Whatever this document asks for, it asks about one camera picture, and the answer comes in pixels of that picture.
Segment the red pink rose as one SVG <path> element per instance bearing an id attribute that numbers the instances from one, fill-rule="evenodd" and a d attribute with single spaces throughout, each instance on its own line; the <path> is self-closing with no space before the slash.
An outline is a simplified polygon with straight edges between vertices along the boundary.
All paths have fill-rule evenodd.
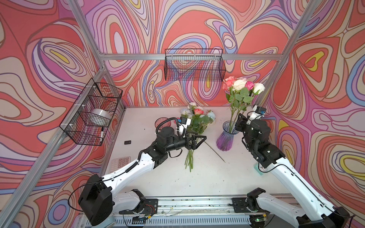
<path id="1" fill-rule="evenodd" d="M 200 135 L 203 132 L 203 126 L 202 126 L 202 118 L 204 117 L 204 111 L 202 108 L 193 106 L 189 109 L 189 112 L 187 113 L 187 117 L 191 119 L 191 124 L 188 126 L 188 133 L 187 135 L 189 137 L 192 137 L 193 135 Z M 194 167 L 194 150 L 189 149 L 187 157 L 185 159 L 185 168 L 189 168 L 189 171 L 192 172 L 192 169 Z"/>

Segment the white green-tinged rose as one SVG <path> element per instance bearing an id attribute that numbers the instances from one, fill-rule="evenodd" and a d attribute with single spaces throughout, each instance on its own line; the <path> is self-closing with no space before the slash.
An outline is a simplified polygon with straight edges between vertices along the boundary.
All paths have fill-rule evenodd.
<path id="1" fill-rule="evenodd" d="M 254 83 L 254 88 L 253 88 L 253 93 L 254 93 L 254 98 L 255 96 L 259 95 L 260 93 L 264 92 L 265 90 L 265 86 L 262 84 L 262 83 Z M 247 96 L 247 95 L 244 95 L 243 96 L 243 104 L 241 106 L 241 109 L 242 111 L 244 111 L 245 109 L 245 104 L 244 104 L 244 98 Z"/>

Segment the magenta pink rose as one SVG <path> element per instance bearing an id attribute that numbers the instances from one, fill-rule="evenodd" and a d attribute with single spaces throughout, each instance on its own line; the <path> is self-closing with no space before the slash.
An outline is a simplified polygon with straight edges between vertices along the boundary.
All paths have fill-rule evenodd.
<path id="1" fill-rule="evenodd" d="M 248 81 L 245 87 L 248 89 L 248 95 L 244 98 L 244 104 L 246 106 L 244 111 L 247 111 L 248 106 L 252 104 L 252 101 L 254 99 L 254 93 L 253 93 L 254 83 Z"/>

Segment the salmon pink rose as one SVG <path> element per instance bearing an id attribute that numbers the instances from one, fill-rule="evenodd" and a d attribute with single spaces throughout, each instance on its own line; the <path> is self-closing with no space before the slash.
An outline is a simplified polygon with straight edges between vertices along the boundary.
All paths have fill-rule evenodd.
<path id="1" fill-rule="evenodd" d="M 231 77 L 224 79 L 223 85 L 222 85 L 222 89 L 225 92 L 226 99 L 230 104 L 231 116 L 230 116 L 230 121 L 229 121 L 229 126 L 228 126 L 229 133 L 232 132 L 232 123 L 233 123 L 233 116 L 234 116 L 234 111 L 235 111 L 235 107 L 233 105 L 233 103 L 234 103 L 233 85 L 234 85 L 235 81 L 236 81 L 236 78 L 231 76 Z"/>

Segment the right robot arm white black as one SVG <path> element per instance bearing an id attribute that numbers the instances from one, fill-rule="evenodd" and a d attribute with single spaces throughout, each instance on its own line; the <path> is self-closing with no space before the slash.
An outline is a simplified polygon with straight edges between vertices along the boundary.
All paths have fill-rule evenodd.
<path id="1" fill-rule="evenodd" d="M 300 205 L 292 206 L 256 188 L 241 204 L 246 210 L 269 211 L 295 228 L 343 228 L 350 219 L 343 207 L 335 207 L 317 192 L 291 165 L 284 153 L 269 142 L 271 129 L 258 117 L 240 114 L 235 130 L 243 133 L 242 143 L 258 162 L 262 173 L 274 175 Z"/>

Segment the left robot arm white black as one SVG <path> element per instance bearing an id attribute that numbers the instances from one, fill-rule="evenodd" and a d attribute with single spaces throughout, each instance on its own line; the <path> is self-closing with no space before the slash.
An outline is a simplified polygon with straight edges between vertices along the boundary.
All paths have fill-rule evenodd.
<path id="1" fill-rule="evenodd" d="M 170 156 L 170 151 L 182 148 L 195 150 L 206 139 L 203 135 L 178 136 L 172 127 L 164 127 L 156 131 L 156 139 L 139 152 L 136 160 L 102 177 L 97 174 L 91 176 L 78 199 L 90 224 L 97 226 L 120 211 L 141 211 L 144 195 L 139 190 L 120 191 L 134 179 L 161 165 Z"/>

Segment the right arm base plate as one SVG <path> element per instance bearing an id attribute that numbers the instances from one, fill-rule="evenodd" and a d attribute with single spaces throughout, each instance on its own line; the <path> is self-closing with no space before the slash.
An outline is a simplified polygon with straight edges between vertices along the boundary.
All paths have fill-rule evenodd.
<path id="1" fill-rule="evenodd" d="M 266 213 L 269 211 L 263 210 L 258 206 L 258 203 L 253 198 L 236 197 L 232 198 L 232 203 L 229 206 L 233 207 L 235 213 Z"/>

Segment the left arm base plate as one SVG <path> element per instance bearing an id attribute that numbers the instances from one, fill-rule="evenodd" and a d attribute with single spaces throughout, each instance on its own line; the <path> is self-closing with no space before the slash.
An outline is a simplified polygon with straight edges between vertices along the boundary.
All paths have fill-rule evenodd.
<path id="1" fill-rule="evenodd" d="M 158 199 L 145 199 L 142 200 L 135 209 L 133 210 L 124 210 L 120 211 L 120 215 L 145 215 L 145 216 L 153 216 L 158 212 Z"/>

